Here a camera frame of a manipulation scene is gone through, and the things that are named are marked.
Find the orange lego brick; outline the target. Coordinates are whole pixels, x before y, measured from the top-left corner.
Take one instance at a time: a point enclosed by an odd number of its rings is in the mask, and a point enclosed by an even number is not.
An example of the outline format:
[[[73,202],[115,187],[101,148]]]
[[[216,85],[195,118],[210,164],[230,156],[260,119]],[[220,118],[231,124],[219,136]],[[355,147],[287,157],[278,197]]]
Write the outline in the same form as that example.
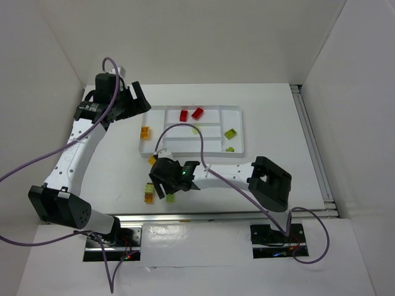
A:
[[[140,138],[144,140],[148,140],[151,138],[151,129],[149,126],[142,126],[141,127],[141,132],[140,132]]]

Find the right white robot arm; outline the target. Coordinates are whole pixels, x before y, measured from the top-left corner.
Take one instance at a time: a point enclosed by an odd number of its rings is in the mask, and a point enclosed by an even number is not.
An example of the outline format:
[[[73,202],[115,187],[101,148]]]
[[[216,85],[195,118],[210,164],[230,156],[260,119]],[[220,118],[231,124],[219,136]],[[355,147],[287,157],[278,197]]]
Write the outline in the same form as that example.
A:
[[[159,157],[149,177],[161,199],[178,191],[234,189],[255,205],[272,222],[275,230],[289,236],[291,213],[288,199],[292,177],[266,157],[237,165],[208,165],[203,160],[181,165],[176,160]]]

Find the dark green lego brick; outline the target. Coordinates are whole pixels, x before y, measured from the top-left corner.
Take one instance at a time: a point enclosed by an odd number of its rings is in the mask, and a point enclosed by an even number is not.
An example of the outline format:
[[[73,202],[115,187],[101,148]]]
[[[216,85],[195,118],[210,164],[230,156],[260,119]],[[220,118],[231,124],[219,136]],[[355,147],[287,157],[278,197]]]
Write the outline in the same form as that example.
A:
[[[227,139],[232,139],[232,138],[234,138],[235,136],[237,135],[237,132],[232,128],[232,129],[229,129],[228,131],[226,131],[225,133],[224,133],[224,136],[227,138]]]

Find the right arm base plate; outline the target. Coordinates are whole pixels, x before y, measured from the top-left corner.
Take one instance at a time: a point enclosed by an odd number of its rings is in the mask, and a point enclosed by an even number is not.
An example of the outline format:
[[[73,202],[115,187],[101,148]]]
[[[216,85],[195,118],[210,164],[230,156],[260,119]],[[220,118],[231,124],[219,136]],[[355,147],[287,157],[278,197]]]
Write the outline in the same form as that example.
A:
[[[301,223],[293,223],[288,237],[273,230],[269,224],[250,225],[252,255],[254,259],[308,257],[304,228]]]

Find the green brown orange lego stack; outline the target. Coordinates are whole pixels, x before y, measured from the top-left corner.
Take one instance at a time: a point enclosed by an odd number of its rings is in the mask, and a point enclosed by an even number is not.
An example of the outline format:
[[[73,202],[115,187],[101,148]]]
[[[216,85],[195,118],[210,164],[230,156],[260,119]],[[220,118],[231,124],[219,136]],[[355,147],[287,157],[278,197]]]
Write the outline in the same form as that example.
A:
[[[155,189],[153,183],[146,183],[144,187],[144,202],[146,204],[154,203]]]

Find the red sloped lego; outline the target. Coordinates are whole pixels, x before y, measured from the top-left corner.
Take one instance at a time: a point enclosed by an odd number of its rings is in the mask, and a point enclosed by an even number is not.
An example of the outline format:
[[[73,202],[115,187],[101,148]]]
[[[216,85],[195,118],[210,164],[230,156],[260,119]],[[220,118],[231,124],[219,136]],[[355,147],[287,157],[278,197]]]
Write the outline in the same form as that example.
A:
[[[191,117],[192,117],[192,119],[194,119],[194,120],[199,120],[199,119],[202,117],[203,113],[204,113],[204,109],[201,108],[201,107],[198,107],[198,108],[192,113]]]

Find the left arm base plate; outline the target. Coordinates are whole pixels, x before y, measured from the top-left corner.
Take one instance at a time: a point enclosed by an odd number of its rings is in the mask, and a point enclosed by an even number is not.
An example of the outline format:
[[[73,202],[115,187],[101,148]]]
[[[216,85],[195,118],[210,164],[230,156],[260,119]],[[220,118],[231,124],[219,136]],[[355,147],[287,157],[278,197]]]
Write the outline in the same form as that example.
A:
[[[107,261],[116,262],[121,258],[125,261],[140,261],[141,259],[141,238],[143,227],[133,225],[125,228],[123,234],[115,242],[108,242],[99,235],[104,246]],[[86,238],[83,262],[103,262],[104,257],[100,243],[90,234]]]

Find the light green lego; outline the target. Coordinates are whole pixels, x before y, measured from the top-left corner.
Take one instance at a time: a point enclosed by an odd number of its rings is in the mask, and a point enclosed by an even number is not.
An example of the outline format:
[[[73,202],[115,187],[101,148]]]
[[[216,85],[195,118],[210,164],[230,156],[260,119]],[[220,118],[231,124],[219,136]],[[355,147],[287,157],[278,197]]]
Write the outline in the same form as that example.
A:
[[[175,202],[175,194],[169,194],[166,196],[167,203],[174,203]]]

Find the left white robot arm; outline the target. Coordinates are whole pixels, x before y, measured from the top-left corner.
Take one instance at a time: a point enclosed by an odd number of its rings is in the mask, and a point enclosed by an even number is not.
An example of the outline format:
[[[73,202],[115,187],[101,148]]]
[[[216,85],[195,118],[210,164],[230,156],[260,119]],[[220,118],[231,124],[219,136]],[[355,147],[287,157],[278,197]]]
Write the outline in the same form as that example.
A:
[[[100,73],[95,89],[78,105],[72,133],[51,174],[41,186],[32,186],[28,198],[41,221],[96,232],[113,241],[120,235],[118,218],[93,210],[80,198],[90,160],[115,121],[151,109],[139,82],[126,86],[113,73]]]

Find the red lego brick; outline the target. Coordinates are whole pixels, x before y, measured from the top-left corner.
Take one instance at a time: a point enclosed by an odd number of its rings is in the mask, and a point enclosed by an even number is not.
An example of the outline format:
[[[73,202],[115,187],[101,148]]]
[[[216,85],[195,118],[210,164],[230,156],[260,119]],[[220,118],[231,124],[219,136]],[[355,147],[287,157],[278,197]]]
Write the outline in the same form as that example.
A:
[[[187,110],[181,110],[181,111],[180,111],[179,120],[180,120],[181,122],[187,122],[187,120],[188,120],[188,111],[187,111]]]

